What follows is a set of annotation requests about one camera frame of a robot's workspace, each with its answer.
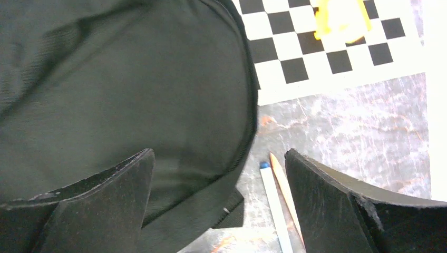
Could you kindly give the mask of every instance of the yellow object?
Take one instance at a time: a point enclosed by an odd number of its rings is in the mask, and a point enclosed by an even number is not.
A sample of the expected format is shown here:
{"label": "yellow object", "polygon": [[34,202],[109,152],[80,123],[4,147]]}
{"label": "yellow object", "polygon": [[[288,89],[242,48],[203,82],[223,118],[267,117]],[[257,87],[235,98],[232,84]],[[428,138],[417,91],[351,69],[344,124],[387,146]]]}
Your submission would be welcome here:
{"label": "yellow object", "polygon": [[353,43],[372,28],[363,0],[318,0],[315,18],[317,40],[333,36]]}

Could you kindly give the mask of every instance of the wooden pencil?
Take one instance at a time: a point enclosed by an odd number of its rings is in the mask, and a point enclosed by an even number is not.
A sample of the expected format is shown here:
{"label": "wooden pencil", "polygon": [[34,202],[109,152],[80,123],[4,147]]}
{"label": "wooden pencil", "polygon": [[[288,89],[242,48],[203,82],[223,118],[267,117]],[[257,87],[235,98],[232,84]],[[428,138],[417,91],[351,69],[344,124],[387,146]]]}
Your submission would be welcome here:
{"label": "wooden pencil", "polygon": [[299,226],[298,216],[296,215],[295,204],[293,202],[292,193],[290,191],[290,186],[287,177],[284,174],[283,168],[279,163],[278,159],[272,153],[270,153],[270,163],[273,173],[275,174],[275,177],[278,180],[281,193],[283,194],[284,199],[286,201],[287,208],[289,209],[290,215],[292,216],[292,220],[295,224],[296,230],[298,231],[301,242],[305,247],[303,235],[301,233],[301,227]]}

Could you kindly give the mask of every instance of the scratched surface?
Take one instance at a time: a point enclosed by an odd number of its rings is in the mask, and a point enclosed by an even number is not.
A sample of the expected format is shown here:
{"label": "scratched surface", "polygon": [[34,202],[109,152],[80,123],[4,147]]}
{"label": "scratched surface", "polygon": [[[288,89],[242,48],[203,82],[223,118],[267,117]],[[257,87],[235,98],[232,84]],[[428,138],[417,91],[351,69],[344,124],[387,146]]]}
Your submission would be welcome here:
{"label": "scratched surface", "polygon": [[[421,0],[410,1],[423,45]],[[418,74],[260,107],[259,132],[238,182],[244,226],[208,230],[180,253],[281,252],[258,169],[268,151],[284,166],[284,153],[295,148],[375,186],[430,198],[425,89]],[[305,252],[287,211],[285,217],[295,253]]]}

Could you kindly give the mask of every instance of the black square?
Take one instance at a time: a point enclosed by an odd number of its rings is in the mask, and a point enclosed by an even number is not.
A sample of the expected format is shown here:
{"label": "black square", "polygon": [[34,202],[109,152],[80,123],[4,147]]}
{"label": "black square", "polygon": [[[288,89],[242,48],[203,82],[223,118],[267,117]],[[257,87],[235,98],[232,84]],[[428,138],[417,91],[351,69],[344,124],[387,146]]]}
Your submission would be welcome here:
{"label": "black square", "polygon": [[289,7],[300,7],[310,5],[310,0],[289,0]]}
{"label": "black square", "polygon": [[262,38],[260,40],[249,41],[251,56],[254,63],[277,60],[275,44],[273,38]]}
{"label": "black square", "polygon": [[329,66],[331,66],[332,74],[348,72],[352,70],[351,61],[349,60],[348,51],[337,51],[327,53]]}
{"label": "black square", "polygon": [[240,0],[242,14],[264,12],[263,0]]}
{"label": "black square", "polygon": [[268,14],[271,31],[273,34],[294,32],[295,28],[292,23],[290,12],[278,12]]}
{"label": "black square", "polygon": [[382,20],[383,31],[386,39],[404,37],[404,27],[400,18],[393,18],[392,20]]}
{"label": "black square", "polygon": [[283,67],[286,83],[300,82],[309,79],[303,58],[282,61],[281,66]]}
{"label": "black square", "polygon": [[373,0],[363,1],[365,4],[366,12],[368,13],[368,17],[372,20],[374,18],[378,18],[376,4]]}
{"label": "black square", "polygon": [[303,54],[312,54],[324,51],[321,40],[315,39],[314,32],[298,33],[298,41]]}
{"label": "black square", "polygon": [[355,41],[355,42],[353,42],[351,44],[348,44],[348,43],[345,43],[345,44],[346,44],[346,46],[357,46],[357,45],[366,44],[366,41],[365,41],[365,37],[361,37],[357,41]]}
{"label": "black square", "polygon": [[368,46],[374,66],[393,62],[388,43]]}

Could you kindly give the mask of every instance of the white stick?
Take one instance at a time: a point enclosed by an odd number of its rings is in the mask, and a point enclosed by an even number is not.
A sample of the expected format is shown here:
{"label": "white stick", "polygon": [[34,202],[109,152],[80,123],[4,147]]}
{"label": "white stick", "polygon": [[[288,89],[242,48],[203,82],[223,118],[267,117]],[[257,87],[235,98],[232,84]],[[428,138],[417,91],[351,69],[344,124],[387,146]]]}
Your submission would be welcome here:
{"label": "white stick", "polygon": [[284,219],[283,209],[279,202],[278,192],[276,191],[275,179],[270,167],[261,167],[261,176],[267,193],[268,204],[270,205],[271,215],[275,223],[276,234],[283,253],[293,253],[290,243],[289,231],[287,230],[286,220]]}

